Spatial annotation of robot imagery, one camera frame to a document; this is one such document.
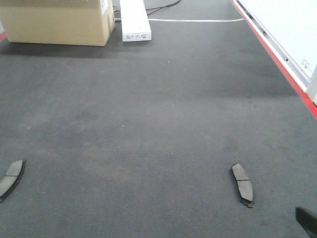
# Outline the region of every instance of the black object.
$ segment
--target black object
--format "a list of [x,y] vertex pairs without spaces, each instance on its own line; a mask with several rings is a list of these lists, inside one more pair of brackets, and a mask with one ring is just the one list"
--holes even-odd
[[317,238],[317,214],[303,208],[296,207],[296,221],[304,228],[311,238]]
[[253,207],[253,189],[250,178],[247,176],[240,164],[235,164],[231,168],[231,174],[237,187],[240,201],[248,206]]
[[0,182],[0,202],[2,202],[20,182],[25,168],[25,161],[13,162]]

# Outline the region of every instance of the white box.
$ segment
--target white box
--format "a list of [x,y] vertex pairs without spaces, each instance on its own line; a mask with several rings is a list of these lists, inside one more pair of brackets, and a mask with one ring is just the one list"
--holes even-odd
[[150,41],[152,32],[143,0],[120,0],[122,40]]

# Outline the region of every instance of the gray carpet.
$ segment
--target gray carpet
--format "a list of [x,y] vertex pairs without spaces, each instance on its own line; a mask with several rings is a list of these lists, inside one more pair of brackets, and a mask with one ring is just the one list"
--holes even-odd
[[[240,15],[184,0],[152,17]],[[317,211],[316,121],[247,23],[151,22],[138,43],[120,27],[104,48],[0,43],[0,176],[27,160],[0,237],[308,237],[295,207]]]

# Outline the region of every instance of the red trim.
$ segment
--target red trim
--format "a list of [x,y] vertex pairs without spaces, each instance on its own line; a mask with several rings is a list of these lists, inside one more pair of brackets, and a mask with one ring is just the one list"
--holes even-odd
[[3,41],[5,38],[6,38],[6,33],[4,32],[0,35],[0,42]]
[[289,84],[294,88],[295,92],[298,94],[298,96],[303,100],[306,107],[311,111],[315,119],[317,119],[317,106],[311,101],[309,96],[301,89],[301,87],[296,83],[292,75],[287,71],[287,69],[283,66],[283,64],[280,62],[280,60],[277,58],[277,56],[273,53],[273,51],[270,49],[270,47],[265,43],[265,41],[262,39],[262,37],[258,34],[258,32],[255,30],[255,28],[250,23],[250,19],[247,18],[243,12],[240,10],[238,3],[235,0],[231,0],[232,4],[235,6],[235,8],[240,12],[240,14],[243,16],[243,18],[247,21],[248,25],[258,38],[258,40],[261,42],[265,50],[268,52],[268,54],[271,56],[272,60],[275,62],[279,70],[284,74]]

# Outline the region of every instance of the white label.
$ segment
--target white label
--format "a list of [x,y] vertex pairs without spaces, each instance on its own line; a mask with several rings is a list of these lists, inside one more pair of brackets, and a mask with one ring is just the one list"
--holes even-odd
[[100,5],[101,5],[101,13],[104,15],[108,8],[108,1],[107,0],[100,0]]
[[301,66],[304,71],[309,71],[310,73],[312,73],[312,70],[309,67],[309,63],[305,59],[303,59]]

